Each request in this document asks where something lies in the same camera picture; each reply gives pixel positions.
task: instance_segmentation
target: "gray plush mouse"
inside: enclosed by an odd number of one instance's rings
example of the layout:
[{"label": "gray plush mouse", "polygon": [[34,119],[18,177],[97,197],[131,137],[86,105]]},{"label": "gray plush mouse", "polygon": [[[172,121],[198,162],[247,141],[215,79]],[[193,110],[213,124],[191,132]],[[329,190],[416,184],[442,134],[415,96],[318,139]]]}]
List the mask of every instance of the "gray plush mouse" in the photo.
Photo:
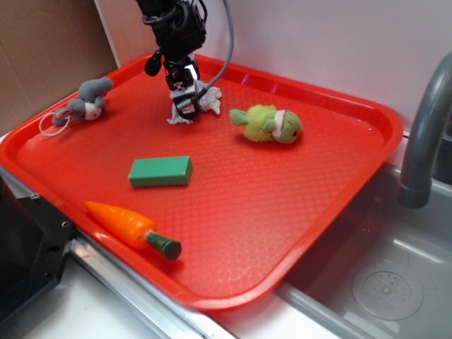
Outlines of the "gray plush mouse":
[{"label": "gray plush mouse", "polygon": [[82,83],[78,88],[78,99],[72,99],[67,107],[57,109],[52,122],[63,126],[68,123],[68,119],[96,120],[105,107],[103,97],[112,87],[113,82],[108,78]]}]

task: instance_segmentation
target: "faucet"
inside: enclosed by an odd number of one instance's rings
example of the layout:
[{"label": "faucet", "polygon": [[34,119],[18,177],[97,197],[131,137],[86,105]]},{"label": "faucet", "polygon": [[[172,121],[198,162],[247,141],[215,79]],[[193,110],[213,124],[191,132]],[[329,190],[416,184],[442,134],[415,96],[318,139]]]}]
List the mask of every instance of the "faucet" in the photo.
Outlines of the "faucet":
[{"label": "faucet", "polygon": [[408,139],[397,196],[401,205],[427,205],[432,177],[452,183],[452,52],[433,73]]}]

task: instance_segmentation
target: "red tray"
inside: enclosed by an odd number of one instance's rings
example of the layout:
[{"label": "red tray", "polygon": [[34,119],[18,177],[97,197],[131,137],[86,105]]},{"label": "red tray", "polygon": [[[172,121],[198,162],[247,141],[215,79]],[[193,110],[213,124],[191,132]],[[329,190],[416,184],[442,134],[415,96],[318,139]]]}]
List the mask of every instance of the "red tray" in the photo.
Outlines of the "red tray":
[{"label": "red tray", "polygon": [[[0,163],[189,307],[227,309],[271,291],[402,137],[399,118],[384,106],[235,65],[216,84],[222,114],[173,126],[164,76],[145,75],[147,59],[108,75],[114,88],[97,121],[71,123],[54,137],[39,132],[43,114],[72,95],[12,131],[0,145]],[[205,82],[222,66],[202,56],[198,62]],[[245,139],[229,110],[256,104],[298,114],[302,138],[292,145]],[[54,131],[50,118],[44,127]],[[135,159],[181,155],[194,166],[187,186],[130,185]],[[181,241],[180,258],[128,248],[87,215],[85,201],[154,219],[160,234]]]}]

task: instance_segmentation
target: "drain strainer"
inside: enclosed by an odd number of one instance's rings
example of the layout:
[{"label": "drain strainer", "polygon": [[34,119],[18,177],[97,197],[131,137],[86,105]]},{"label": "drain strainer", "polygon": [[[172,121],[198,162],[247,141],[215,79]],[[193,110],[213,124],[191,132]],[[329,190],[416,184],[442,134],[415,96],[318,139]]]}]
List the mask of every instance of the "drain strainer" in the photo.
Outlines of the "drain strainer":
[{"label": "drain strainer", "polygon": [[352,290],[365,312],[385,320],[413,315],[423,299],[422,287],[413,274],[386,263],[363,268],[355,276]]}]

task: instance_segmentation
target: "stainless steel sink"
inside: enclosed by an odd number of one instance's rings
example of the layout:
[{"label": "stainless steel sink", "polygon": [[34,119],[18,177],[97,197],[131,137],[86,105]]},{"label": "stainless steel sink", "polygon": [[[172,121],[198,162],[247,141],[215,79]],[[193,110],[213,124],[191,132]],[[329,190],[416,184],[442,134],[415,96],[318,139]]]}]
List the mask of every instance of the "stainless steel sink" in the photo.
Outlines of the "stainless steel sink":
[{"label": "stainless steel sink", "polygon": [[398,175],[383,166],[276,291],[342,338],[452,338],[452,190],[405,208]]}]

